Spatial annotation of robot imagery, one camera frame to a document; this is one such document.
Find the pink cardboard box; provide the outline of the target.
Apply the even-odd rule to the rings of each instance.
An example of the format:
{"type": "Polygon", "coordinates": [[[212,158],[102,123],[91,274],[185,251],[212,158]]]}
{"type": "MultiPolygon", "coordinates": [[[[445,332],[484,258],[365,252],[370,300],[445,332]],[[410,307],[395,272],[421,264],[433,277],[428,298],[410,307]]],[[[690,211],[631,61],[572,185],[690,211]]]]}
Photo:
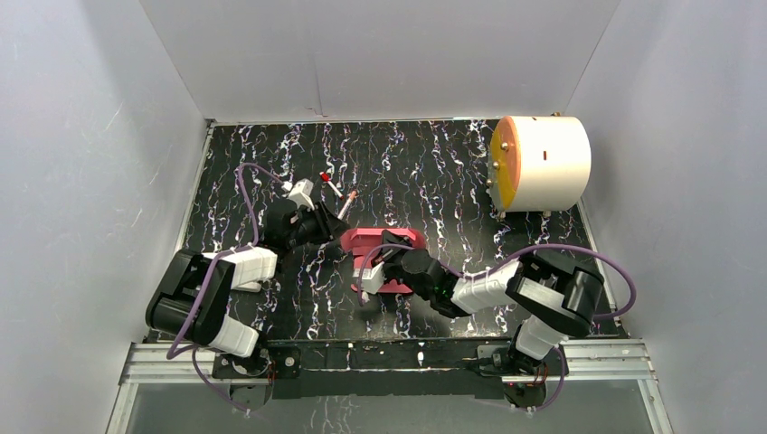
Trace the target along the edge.
{"type": "Polygon", "coordinates": [[[425,249],[427,247],[425,236],[421,231],[413,228],[354,228],[346,231],[341,236],[341,248],[344,252],[350,253],[353,257],[353,277],[351,289],[358,294],[356,285],[359,271],[365,267],[365,274],[372,267],[372,263],[380,262],[384,254],[388,252],[387,248],[378,250],[366,261],[363,259],[369,251],[381,244],[395,243],[403,241],[416,249],[425,249]]]}

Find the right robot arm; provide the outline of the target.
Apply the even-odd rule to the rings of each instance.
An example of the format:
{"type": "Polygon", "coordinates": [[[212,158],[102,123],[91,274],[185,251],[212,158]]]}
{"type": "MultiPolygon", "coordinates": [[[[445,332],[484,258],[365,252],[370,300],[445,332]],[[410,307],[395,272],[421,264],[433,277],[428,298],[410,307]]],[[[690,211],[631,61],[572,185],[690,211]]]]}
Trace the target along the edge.
{"type": "Polygon", "coordinates": [[[391,281],[448,318],[508,305],[525,309],[530,316],[517,328],[508,351],[511,366],[522,374],[534,373],[562,341],[591,332],[604,284],[595,267],[547,249],[460,276],[426,249],[393,245],[372,257],[370,276],[361,283],[372,293],[391,281]]]}

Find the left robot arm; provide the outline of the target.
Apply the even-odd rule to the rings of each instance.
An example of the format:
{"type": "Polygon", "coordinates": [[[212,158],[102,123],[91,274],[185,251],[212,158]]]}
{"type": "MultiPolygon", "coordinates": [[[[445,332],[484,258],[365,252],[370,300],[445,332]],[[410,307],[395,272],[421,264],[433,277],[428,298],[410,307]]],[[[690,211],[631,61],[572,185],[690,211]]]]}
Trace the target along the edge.
{"type": "Polygon", "coordinates": [[[337,240],[350,228],[322,202],[297,205],[278,199],[265,213],[254,240],[219,253],[178,250],[148,302],[148,327],[198,346],[235,356],[249,376],[270,365],[259,330],[227,312],[234,289],[262,283],[281,273],[294,250],[337,240]]]}

